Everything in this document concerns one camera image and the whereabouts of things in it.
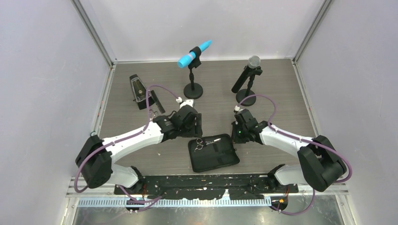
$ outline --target black pouch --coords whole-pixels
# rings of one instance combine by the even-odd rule
[[[201,137],[188,142],[192,170],[196,173],[240,162],[228,134]]]

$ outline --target microphone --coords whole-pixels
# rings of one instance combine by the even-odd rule
[[[232,87],[232,92],[237,93],[242,85],[246,82],[247,78],[249,77],[248,74],[254,71],[260,65],[260,58],[257,55],[254,55],[249,58],[249,63],[243,69],[242,74],[236,81],[235,85]]]
[[[205,51],[210,46],[211,43],[212,43],[212,40],[208,40],[208,41],[202,43],[201,45],[199,45],[200,51],[201,52]],[[177,62],[177,65],[180,68],[184,68],[184,67],[188,66],[192,62],[192,60],[194,60],[195,58],[196,58],[196,54],[194,52],[189,52],[187,55],[180,58],[180,60]]]

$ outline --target round stand base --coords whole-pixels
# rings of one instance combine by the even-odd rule
[[[187,99],[198,99],[203,95],[203,88],[198,83],[193,83],[195,90],[191,89],[191,84],[187,84],[184,88],[184,95]]]
[[[240,101],[242,101],[244,98],[246,97],[246,89],[242,89],[240,91],[237,92],[236,95],[236,100],[239,103]],[[251,97],[246,99],[244,102],[242,102],[243,106],[252,106],[254,105],[254,103],[256,103],[256,97]]]

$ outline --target black clamp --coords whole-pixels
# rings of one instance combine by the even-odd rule
[[[202,62],[199,59],[200,55],[202,54],[202,51],[200,50],[199,47],[196,46],[196,47],[192,48],[189,52],[195,53],[196,57],[188,65],[188,68],[189,69],[198,68],[198,66],[200,66],[202,64]]]
[[[276,191],[277,188],[280,188],[282,185],[278,182],[278,179],[275,177],[276,171],[278,171],[280,168],[285,166],[285,164],[280,164],[279,166],[275,167],[271,171],[267,173],[267,183],[269,186],[269,190]]]
[[[235,112],[235,121],[232,122],[232,140],[236,144],[257,142],[263,144],[260,133],[268,126],[266,121],[257,122],[248,109]]]
[[[134,170],[134,172],[136,172],[138,181],[133,186],[126,189],[128,189],[130,193],[140,194],[143,191],[145,178],[142,176],[141,172],[135,166],[131,166],[131,168]]]
[[[177,137],[201,137],[202,115],[193,107],[185,105],[171,118],[167,116],[157,116],[153,119],[160,128],[163,135],[162,142]]]
[[[262,74],[262,69],[260,66],[256,67],[252,72],[247,73],[247,76],[253,76],[253,75],[261,75]]]

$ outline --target black microphone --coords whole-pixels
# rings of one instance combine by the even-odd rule
[[[254,56],[250,57],[249,58],[249,63],[243,69],[242,74],[240,75],[240,77],[236,81],[235,85],[232,87],[231,91],[233,93],[237,93],[240,90],[240,88],[242,87],[242,85],[246,82],[247,78],[249,77],[248,73],[250,73],[253,70],[255,70],[259,65],[260,65],[260,58],[257,55],[254,55]]]

